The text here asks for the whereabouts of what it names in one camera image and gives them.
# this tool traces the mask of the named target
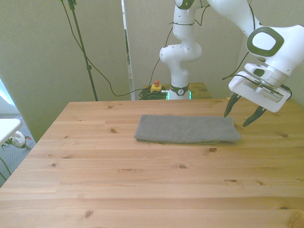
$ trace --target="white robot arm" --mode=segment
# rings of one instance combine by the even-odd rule
[[[301,25],[288,28],[262,26],[254,17],[246,0],[207,0],[207,2],[216,12],[244,32],[248,37],[248,51],[263,62],[260,65],[246,64],[247,71],[237,73],[231,80],[229,88],[234,94],[224,116],[229,114],[233,104],[241,96],[260,106],[245,121],[244,126],[255,121],[266,110],[277,112],[290,97],[289,91],[282,85],[283,82],[304,60],[304,27]],[[174,19],[176,19],[177,8],[190,12],[192,7],[201,5],[202,0],[176,0],[175,3]]]
[[[195,12],[202,5],[199,0],[192,3],[176,0],[173,21],[173,34],[181,40],[181,44],[163,47],[160,59],[167,64],[171,72],[170,98],[189,99],[188,71],[181,68],[181,63],[198,60],[201,56],[201,47],[195,42],[194,22]]]

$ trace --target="microphone stand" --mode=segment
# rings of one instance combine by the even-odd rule
[[[93,78],[92,78],[92,74],[91,74],[92,66],[89,65],[89,63],[87,61],[85,47],[84,47],[84,44],[82,42],[82,38],[81,38],[81,34],[80,34],[80,30],[79,30],[79,26],[78,26],[76,14],[75,14],[75,7],[74,7],[74,5],[76,5],[76,0],[68,0],[68,4],[70,6],[70,10],[72,10],[72,13],[73,13],[74,21],[75,21],[75,24],[76,24],[76,28],[77,28],[77,32],[78,32],[78,36],[79,36],[79,40],[80,40],[80,44],[81,44],[81,49],[82,49],[82,52],[84,53],[84,57],[85,57],[85,60],[86,60],[85,61],[85,63],[86,63],[86,69],[87,69],[87,71],[89,73],[89,77],[90,77],[90,81],[91,81],[94,97],[95,97],[95,100],[98,101],[97,94],[96,94],[96,91],[95,91],[94,82],[93,82]]]

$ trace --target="wooden table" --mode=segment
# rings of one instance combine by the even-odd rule
[[[219,115],[227,99],[69,103],[0,189],[3,228],[303,228],[304,109],[288,101],[237,143],[136,142],[141,114]]]

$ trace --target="gray towel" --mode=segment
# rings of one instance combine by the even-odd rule
[[[240,140],[231,117],[142,115],[134,138],[150,143],[214,144]]]

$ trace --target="beige wall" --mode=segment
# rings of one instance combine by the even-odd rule
[[[264,26],[289,27],[304,25],[303,0],[252,0],[251,4],[255,16]],[[246,54],[246,38],[242,42],[239,62]],[[245,62],[260,63],[255,57],[248,56]],[[298,66],[291,76],[285,81],[285,85],[293,91],[293,98],[298,104],[304,107],[304,63]]]
[[[159,51],[172,28],[168,24],[173,21],[175,4],[174,0],[124,0],[124,5],[134,88],[139,89],[150,81]],[[197,10],[198,20],[201,13],[202,9]],[[203,26],[195,25],[195,36],[202,47],[202,57],[183,65],[190,73],[190,83],[205,83],[214,98],[229,96],[228,81],[221,79],[236,68],[243,33],[208,8]],[[177,43],[181,41],[171,35],[168,44]],[[170,71],[162,62],[155,70],[155,79],[162,84],[171,81]]]
[[[68,102],[95,100],[84,56],[60,1],[0,3],[0,77],[37,141]],[[121,0],[78,0],[76,15],[89,58],[117,94],[129,92]],[[92,73],[100,101],[130,99]]]

